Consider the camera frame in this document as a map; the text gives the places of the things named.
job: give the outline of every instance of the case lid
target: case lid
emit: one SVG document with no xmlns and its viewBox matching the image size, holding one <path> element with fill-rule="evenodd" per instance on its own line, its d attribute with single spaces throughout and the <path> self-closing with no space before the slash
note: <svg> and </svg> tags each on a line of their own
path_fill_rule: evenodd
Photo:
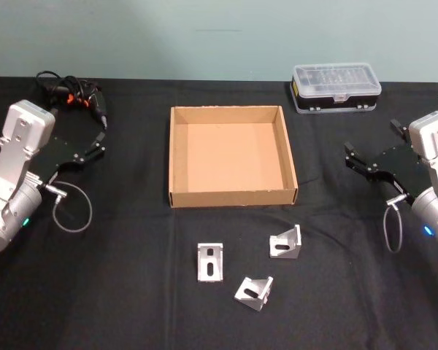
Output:
<svg viewBox="0 0 438 350">
<path fill-rule="evenodd" d="M 368 63 L 327 63 L 295 66 L 293 79 L 303 98 L 377 96 L 381 85 Z"/>
</svg>

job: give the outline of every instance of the black tablecloth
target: black tablecloth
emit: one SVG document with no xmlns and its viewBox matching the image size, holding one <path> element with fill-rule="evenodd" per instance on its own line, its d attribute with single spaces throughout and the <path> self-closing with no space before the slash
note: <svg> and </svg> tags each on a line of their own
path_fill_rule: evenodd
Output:
<svg viewBox="0 0 438 350">
<path fill-rule="evenodd" d="M 403 206 L 404 246 L 388 253 L 383 191 L 345 167 L 343 150 L 352 141 L 373 156 L 400 143 L 389 120 L 438 110 L 438 84 L 385 83 L 373 112 L 300 115 L 284 82 L 100 83 L 106 156 L 63 176 L 87 191 L 94 221 L 60 231 L 50 198 L 0 254 L 0 349 L 438 349 L 438 244 Z M 0 131 L 31 85 L 0 79 Z M 170 209 L 175 105 L 282 105 L 297 204 Z M 88 142 L 94 126 L 64 112 L 55 134 Z M 298 260 L 269 259 L 269 236 L 294 223 Z M 199 242 L 223 242 L 223 283 L 196 281 Z M 260 313 L 234 300 L 245 276 L 274 277 Z"/>
</svg>

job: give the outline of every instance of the open box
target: open box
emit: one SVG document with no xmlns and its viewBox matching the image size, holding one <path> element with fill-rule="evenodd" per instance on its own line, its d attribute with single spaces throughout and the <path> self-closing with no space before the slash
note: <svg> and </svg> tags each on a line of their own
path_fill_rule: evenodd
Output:
<svg viewBox="0 0 438 350">
<path fill-rule="evenodd" d="M 172 107 L 169 152 L 173 208 L 295 203 L 280 106 Z"/>
</svg>

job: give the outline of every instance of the light blue wall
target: light blue wall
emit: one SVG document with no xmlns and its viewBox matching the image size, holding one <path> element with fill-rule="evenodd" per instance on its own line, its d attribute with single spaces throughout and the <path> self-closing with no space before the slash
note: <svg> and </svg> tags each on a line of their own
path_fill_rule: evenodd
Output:
<svg viewBox="0 0 438 350">
<path fill-rule="evenodd" d="M 0 76 L 288 80 L 347 61 L 438 81 L 438 0 L 0 0 Z"/>
</svg>

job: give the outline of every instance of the bracket hole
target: bracket hole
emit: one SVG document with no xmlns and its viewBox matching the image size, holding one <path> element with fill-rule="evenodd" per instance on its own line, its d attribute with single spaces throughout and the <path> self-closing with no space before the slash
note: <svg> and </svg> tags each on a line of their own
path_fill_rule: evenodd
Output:
<svg viewBox="0 0 438 350">
<path fill-rule="evenodd" d="M 285 244 L 277 244 L 275 247 L 277 250 L 289 250 L 290 247 Z"/>
<path fill-rule="evenodd" d="M 248 295 L 249 297 L 252 297 L 253 299 L 256 299 L 258 297 L 258 293 L 252 291 L 251 289 L 246 289 L 243 291 L 246 295 Z"/>
<path fill-rule="evenodd" d="M 208 275 L 208 276 L 212 276 L 213 273 L 214 273 L 214 268 L 213 268 L 213 266 L 212 266 L 212 262 L 209 262 L 209 263 L 207 264 L 207 275 Z"/>
</svg>

